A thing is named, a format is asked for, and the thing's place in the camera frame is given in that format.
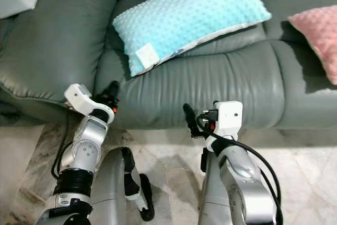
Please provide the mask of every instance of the wire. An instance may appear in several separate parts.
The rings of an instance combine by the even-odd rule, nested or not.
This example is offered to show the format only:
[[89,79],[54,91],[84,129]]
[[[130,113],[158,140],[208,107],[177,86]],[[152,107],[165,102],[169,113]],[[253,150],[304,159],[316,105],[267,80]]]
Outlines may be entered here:
[[261,175],[262,175],[264,181],[268,185],[268,188],[269,188],[269,190],[271,192],[271,195],[272,195],[272,197],[274,199],[274,202],[276,204],[276,219],[277,219],[277,221],[278,221],[279,224],[283,224],[282,209],[281,209],[279,201],[277,200],[277,196],[275,195],[274,189],[273,189],[272,185],[270,184],[270,181],[267,178],[266,174],[264,173],[264,171],[261,168],[260,168],[260,171],[261,171]]
[[56,155],[56,158],[54,160],[54,163],[52,165],[52,169],[51,169],[51,174],[53,176],[54,179],[58,179],[58,173],[60,172],[59,167],[61,166],[61,157],[62,157],[62,147],[65,143],[65,140],[67,139],[67,135],[68,135],[68,128],[69,128],[69,110],[67,110],[66,113],[66,121],[65,121],[65,130],[62,136],[62,140],[61,140],[61,144],[60,147],[58,148],[58,152]]
[[230,139],[224,138],[222,136],[219,136],[219,135],[214,134],[213,132],[207,130],[203,126],[203,124],[201,123],[201,120],[204,119],[204,118],[206,118],[205,114],[200,114],[196,118],[196,123],[198,124],[198,126],[201,128],[202,131],[206,132],[210,136],[213,136],[214,138],[223,140],[227,144],[236,145],[236,146],[242,147],[243,149],[251,152],[258,159],[260,159],[265,164],[265,166],[268,168],[268,170],[270,171],[270,173],[271,173],[271,175],[273,177],[273,180],[275,182],[276,192],[277,192],[277,196],[275,196],[275,199],[274,199],[275,204],[276,204],[276,208],[277,208],[277,218],[278,218],[277,224],[281,224],[282,225],[283,224],[283,217],[282,217],[282,211],[281,211],[281,187],[280,187],[279,180],[277,179],[276,173],[274,172],[274,170],[271,167],[271,165],[268,163],[268,161],[261,154],[258,153],[258,151],[255,151],[253,148],[249,147],[248,145],[243,144],[243,143],[238,142],[238,141],[234,141],[234,140],[230,140]]

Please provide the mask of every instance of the pillow tag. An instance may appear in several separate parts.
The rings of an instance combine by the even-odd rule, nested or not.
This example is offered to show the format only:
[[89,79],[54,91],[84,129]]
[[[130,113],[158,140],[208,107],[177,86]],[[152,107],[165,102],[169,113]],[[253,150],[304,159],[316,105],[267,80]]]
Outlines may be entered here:
[[136,55],[141,60],[145,69],[152,67],[159,62],[159,57],[151,43],[147,43],[136,51]]

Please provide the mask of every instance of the gray leather sofa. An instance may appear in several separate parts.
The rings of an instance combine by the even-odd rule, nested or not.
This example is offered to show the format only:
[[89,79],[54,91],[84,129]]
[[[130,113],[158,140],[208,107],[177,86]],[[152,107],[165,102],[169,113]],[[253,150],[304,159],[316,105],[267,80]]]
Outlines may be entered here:
[[192,49],[131,78],[123,43],[111,26],[145,0],[39,0],[0,21],[0,122],[62,121],[71,83],[100,93],[121,83],[114,124],[126,128],[184,126],[182,105],[214,100],[244,104],[246,128],[331,128],[337,87],[287,17],[337,0],[262,0],[273,18]]

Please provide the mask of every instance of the sofa armrest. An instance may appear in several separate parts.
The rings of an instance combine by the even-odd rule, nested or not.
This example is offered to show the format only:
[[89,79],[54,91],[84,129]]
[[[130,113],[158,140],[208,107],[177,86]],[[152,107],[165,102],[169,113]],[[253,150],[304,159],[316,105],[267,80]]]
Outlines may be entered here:
[[18,15],[0,52],[12,96],[63,102],[71,83],[93,88],[116,0],[38,0]]

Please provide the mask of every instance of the minky dot pillow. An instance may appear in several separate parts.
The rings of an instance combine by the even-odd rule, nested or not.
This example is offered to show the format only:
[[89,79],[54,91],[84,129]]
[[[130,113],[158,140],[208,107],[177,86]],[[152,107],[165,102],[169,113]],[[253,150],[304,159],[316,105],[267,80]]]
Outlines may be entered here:
[[219,35],[266,21],[261,0],[148,0],[117,16],[131,76]]
[[337,85],[337,5],[314,8],[288,18],[322,62],[331,83]]

